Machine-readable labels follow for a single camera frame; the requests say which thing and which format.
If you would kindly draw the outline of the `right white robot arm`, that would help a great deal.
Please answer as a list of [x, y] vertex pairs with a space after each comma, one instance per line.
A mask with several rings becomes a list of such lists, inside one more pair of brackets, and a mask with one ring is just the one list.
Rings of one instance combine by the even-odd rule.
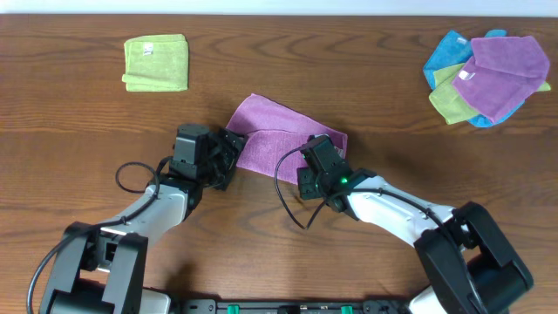
[[329, 137], [300, 148], [303, 198], [376, 225], [413, 247], [429, 286], [407, 305], [411, 313], [506, 313], [534, 279], [489, 212], [475, 202], [454, 208], [393, 187], [371, 170], [353, 170]]

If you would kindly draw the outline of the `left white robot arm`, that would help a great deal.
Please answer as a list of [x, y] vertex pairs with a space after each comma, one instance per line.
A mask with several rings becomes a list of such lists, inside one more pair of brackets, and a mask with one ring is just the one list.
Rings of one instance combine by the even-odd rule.
[[34, 290], [53, 264], [39, 312], [179, 313], [180, 301], [145, 287], [147, 251], [191, 215], [204, 189], [227, 188], [245, 143], [226, 128], [179, 126], [173, 155], [148, 169], [153, 177], [137, 201], [103, 222], [66, 228], [31, 279]]

